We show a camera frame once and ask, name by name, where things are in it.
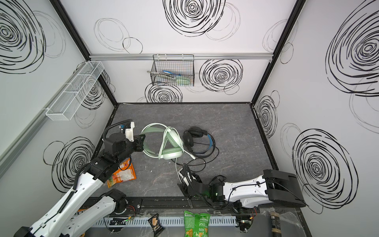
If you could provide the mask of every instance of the black wire basket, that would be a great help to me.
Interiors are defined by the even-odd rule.
[[[150,73],[153,85],[168,83],[175,86],[194,86],[194,55],[153,55]]]

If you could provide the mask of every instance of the black headphones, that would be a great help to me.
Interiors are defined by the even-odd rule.
[[[200,138],[200,137],[203,137],[204,135],[209,138],[209,148],[205,151],[194,152],[192,150],[192,147],[194,145],[193,138]],[[183,134],[183,143],[184,143],[184,146],[187,147],[188,151],[197,158],[209,157],[215,151],[215,147],[216,147],[215,140],[214,140],[213,136],[210,135],[206,130],[202,130],[199,127],[191,127],[190,129],[186,130]],[[205,154],[212,147],[213,147],[213,150],[210,154],[201,155],[201,154]]]

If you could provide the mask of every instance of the snack package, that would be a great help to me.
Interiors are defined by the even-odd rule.
[[[210,214],[184,211],[185,237],[208,237]]]
[[[161,226],[161,223],[158,220],[158,213],[155,214],[152,218],[148,219],[147,221],[150,223],[151,228],[153,228],[154,237],[157,237],[164,230],[164,228]]]
[[[134,172],[133,163],[129,166],[129,168],[127,168],[126,170],[124,170],[126,167],[128,167],[129,162],[130,162],[130,159],[122,162],[120,164],[120,168],[123,169],[123,170],[118,169],[106,181],[106,183],[108,184],[108,188],[112,187],[116,183],[121,183],[121,182],[124,182],[124,181],[129,181],[129,180],[136,179],[136,173]]]

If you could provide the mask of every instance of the black snack bag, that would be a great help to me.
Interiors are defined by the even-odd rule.
[[[151,228],[153,228],[154,237],[157,237],[164,230],[164,228],[161,226],[161,223],[158,220],[158,213],[155,214],[152,218],[148,219],[147,221],[150,223]]]

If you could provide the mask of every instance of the black ear cushion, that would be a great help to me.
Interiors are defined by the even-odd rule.
[[[189,132],[183,134],[183,143],[186,147],[193,147],[193,138]]]
[[[195,138],[203,137],[203,133],[202,133],[202,132],[194,131],[194,130],[189,130],[188,132],[189,132],[193,137],[195,137]]]

